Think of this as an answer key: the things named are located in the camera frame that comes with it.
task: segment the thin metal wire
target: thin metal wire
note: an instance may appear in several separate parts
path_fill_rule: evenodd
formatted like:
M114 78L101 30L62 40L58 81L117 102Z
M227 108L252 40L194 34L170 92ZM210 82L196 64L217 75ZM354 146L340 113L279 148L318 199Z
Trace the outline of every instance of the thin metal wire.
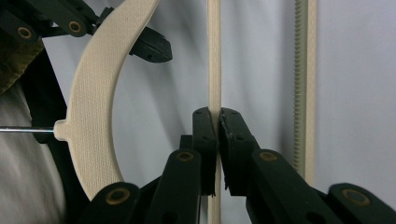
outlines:
M0 133L53 133L51 127L0 126Z

